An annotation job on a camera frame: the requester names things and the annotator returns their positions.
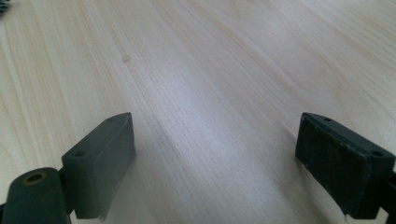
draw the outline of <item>round hole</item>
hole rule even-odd
[[[377,157],[381,157],[383,156],[382,153],[378,152],[378,151],[372,151],[372,154],[377,156]]]
[[[37,184],[46,178],[46,173],[35,173],[27,176],[23,180],[23,185],[29,186],[33,184]]]
[[[75,154],[76,157],[82,157],[84,155],[85,155],[84,152],[76,152],[76,154]]]

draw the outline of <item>light wood surface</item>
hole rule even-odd
[[[308,111],[396,153],[395,1],[11,4],[0,203],[131,111],[138,156],[105,223],[384,223],[344,217],[294,147]]]

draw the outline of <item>tabletop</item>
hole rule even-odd
[[[306,111],[396,153],[395,1],[10,4],[0,203],[130,111],[137,157],[105,223],[384,223],[345,217],[294,150]]]

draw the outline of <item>dark object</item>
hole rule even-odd
[[[395,217],[395,156],[334,120],[303,113],[296,157],[344,214],[373,219],[379,207]]]
[[[9,0],[0,0],[0,18],[8,11],[9,9]]]
[[[131,114],[105,120],[63,155],[59,172],[41,168],[15,179],[2,223],[64,224],[73,210],[78,218],[105,217],[134,155]]]

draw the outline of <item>wooden table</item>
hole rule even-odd
[[[396,3],[14,0],[0,20],[9,183],[131,111],[137,159],[105,223],[345,218],[294,158],[304,111],[396,153]],[[100,223],[98,220],[73,223]]]

